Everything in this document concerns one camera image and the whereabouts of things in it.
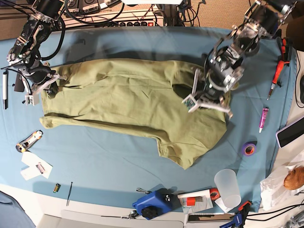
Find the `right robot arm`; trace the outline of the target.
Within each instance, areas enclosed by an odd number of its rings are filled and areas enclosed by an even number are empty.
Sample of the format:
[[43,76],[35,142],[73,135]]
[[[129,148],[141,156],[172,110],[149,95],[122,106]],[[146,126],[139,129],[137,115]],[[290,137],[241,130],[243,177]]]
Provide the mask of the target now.
[[[65,75],[51,69],[48,61],[61,49],[66,26],[61,14],[64,9],[62,0],[36,0],[31,14],[7,55],[8,66],[5,71],[16,72],[15,89],[26,91],[24,103],[35,106],[39,94],[46,91],[50,98],[58,92],[57,81],[67,80]],[[59,44],[53,54],[42,57],[39,48],[49,35],[61,29]]]

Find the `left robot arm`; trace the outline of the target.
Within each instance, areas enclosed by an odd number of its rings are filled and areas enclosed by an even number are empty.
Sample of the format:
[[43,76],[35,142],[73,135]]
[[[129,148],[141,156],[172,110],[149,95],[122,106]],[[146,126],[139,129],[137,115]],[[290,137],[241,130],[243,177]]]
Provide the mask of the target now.
[[272,39],[295,8],[295,0],[256,0],[244,22],[221,37],[206,55],[202,69],[195,69],[192,92],[182,101],[188,112],[199,108],[233,113],[224,96],[235,90],[244,73],[244,59],[259,51],[262,38]]

